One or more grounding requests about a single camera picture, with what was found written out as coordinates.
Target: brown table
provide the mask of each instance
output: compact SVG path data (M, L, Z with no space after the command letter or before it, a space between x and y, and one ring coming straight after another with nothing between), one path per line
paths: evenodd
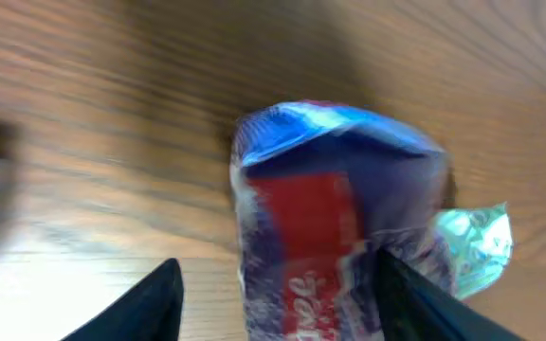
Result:
M0 0L15 131L0 340L52 340L181 259L183 340L244 339L234 120L329 99L452 155L458 206L508 201L505 276L468 303L546 340L546 1Z

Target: wooden surface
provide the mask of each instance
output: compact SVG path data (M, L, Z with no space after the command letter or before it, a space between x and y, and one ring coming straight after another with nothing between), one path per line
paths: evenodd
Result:
M546 1L0 0L13 128L0 340L53 340L181 259L183 340L245 338L233 122L288 99L405 120L452 154L458 206L517 242L468 303L546 340Z

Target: blue wrapper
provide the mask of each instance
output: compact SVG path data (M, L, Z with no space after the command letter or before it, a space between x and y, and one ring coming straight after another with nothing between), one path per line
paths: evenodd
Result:
M453 294L430 224L446 163L417 130L342 104L280 103L241 121L230 172L250 339L382 339L381 247Z

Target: red rectangle on wrapper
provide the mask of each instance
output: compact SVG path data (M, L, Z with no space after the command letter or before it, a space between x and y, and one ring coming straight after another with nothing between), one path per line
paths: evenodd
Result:
M338 340L339 263L363 239L344 173L251 179L279 229L283 250L283 333Z

